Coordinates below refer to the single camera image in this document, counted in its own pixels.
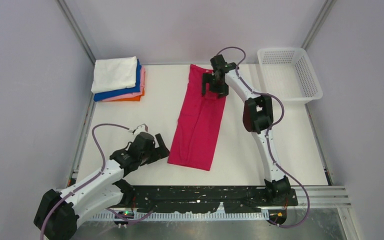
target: white folded towel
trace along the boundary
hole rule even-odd
[[[93,71],[92,93],[133,88],[136,85],[137,58],[125,57],[96,60]]]

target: folded clothes stack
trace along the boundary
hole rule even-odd
[[[96,60],[91,91],[95,102],[138,102],[145,95],[145,68],[135,56]]]

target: orange folded shirt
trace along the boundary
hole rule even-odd
[[[143,92],[139,96],[134,96],[131,98],[121,98],[121,99],[111,100],[108,102],[139,102],[142,96],[145,96],[145,88],[143,88]]]

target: cable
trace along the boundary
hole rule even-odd
[[[226,49],[237,49],[239,51],[241,51],[243,53],[243,58],[237,63],[236,65],[236,68],[235,68],[235,72],[236,72],[236,75],[237,77],[240,79],[240,81],[245,85],[245,87],[251,91],[253,94],[258,94],[258,95],[261,95],[261,96],[267,96],[267,97],[270,97],[270,98],[273,98],[275,99],[279,105],[280,105],[280,108],[281,108],[281,114],[280,114],[280,117],[279,119],[272,123],[268,128],[267,128],[267,131],[265,132],[265,135],[266,136],[269,136],[269,131],[273,128],[274,125],[278,124],[281,122],[281,120],[284,118],[285,116],[285,106],[283,105],[282,101],[275,95],[272,95],[270,93],[263,93],[263,92],[258,92],[258,91],[254,91],[248,84],[246,81],[244,81],[244,79],[239,75],[239,65],[245,60],[245,58],[247,57],[247,54],[245,53],[245,51],[240,48],[240,47],[237,47],[237,46],[228,46],[228,47],[225,47],[223,48],[222,50],[220,50],[217,55],[219,55],[221,52],[223,52],[224,50]],[[271,224],[274,224],[274,225],[277,225],[278,227],[280,228],[283,228],[283,229],[290,229],[290,228],[294,228],[294,227],[298,227],[300,226],[301,224],[303,224],[307,218],[309,217],[309,213],[310,213],[310,196],[306,190],[306,188],[301,184],[301,182],[299,182],[294,176],[292,176],[289,172],[287,172],[285,169],[283,169],[276,161],[275,157],[273,156],[273,153],[272,153],[272,149],[270,148],[270,141],[269,141],[269,138],[267,137],[267,148],[268,148],[268,153],[270,154],[270,157],[271,157],[271,160],[273,161],[273,164],[275,164],[283,173],[285,173],[288,177],[290,177],[291,179],[293,179],[301,188],[302,190],[304,191],[305,193],[305,197],[307,198],[307,211],[304,215],[304,217],[301,219],[301,221],[299,221],[298,223],[296,224],[293,224],[293,225],[279,225],[279,224],[276,224],[275,222],[273,222],[272,220],[268,220]]]
[[[285,205],[283,206],[285,208],[285,215],[288,214],[286,210],[288,210],[288,197],[285,197]]]
[[[117,218],[123,220],[123,221],[126,221],[128,222],[128,224],[131,226],[131,225],[134,225],[134,224],[137,224],[139,222],[141,222],[142,220],[146,219],[147,217],[149,217],[153,211],[149,211],[147,214],[145,214],[143,217],[139,218],[139,219],[135,219],[135,220],[132,220],[132,219],[127,219],[125,218],[123,215],[119,214],[118,212],[110,209],[110,208],[107,208],[108,211],[110,211],[111,213],[113,213]]]
[[[102,166],[99,170],[99,172],[94,175],[91,179],[87,180],[85,183],[83,183],[82,185],[76,187],[73,191],[69,192],[67,195],[65,195],[63,198],[61,198],[61,200],[59,200],[49,211],[49,213],[46,215],[45,219],[43,220],[43,223],[42,223],[42,227],[40,228],[40,240],[44,240],[44,236],[45,236],[45,228],[46,228],[46,225],[48,224],[48,221],[49,221],[49,218],[51,217],[52,213],[54,213],[55,209],[57,209],[66,199],[68,199],[69,197],[71,196],[74,196],[74,194],[77,193],[77,191],[79,191],[80,189],[84,188],[86,185],[90,184],[91,182],[93,182],[95,179],[97,179],[101,173],[104,171],[105,169],[105,165],[106,165],[106,162],[105,162],[105,155],[104,155],[104,152],[102,151],[102,148],[101,146],[99,145],[98,143],[98,140],[97,140],[97,137],[95,136],[95,130],[98,128],[98,127],[101,127],[101,126],[114,126],[114,127],[119,127],[119,128],[122,128],[122,129],[126,129],[126,130],[129,130],[128,127],[125,127],[125,126],[122,126],[122,125],[118,125],[118,124],[114,124],[114,123],[101,123],[101,124],[98,124],[96,126],[94,126],[92,128],[92,137],[93,137],[93,141],[95,142],[98,150],[99,150],[99,153],[102,157]]]

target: pink folded shirt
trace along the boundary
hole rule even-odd
[[[126,93],[120,96],[113,96],[113,97],[102,100],[102,102],[109,102],[109,101],[118,100],[118,99],[129,99],[129,98],[140,96],[144,92],[144,87],[145,87],[145,67],[142,66],[142,68],[140,69],[140,92]]]

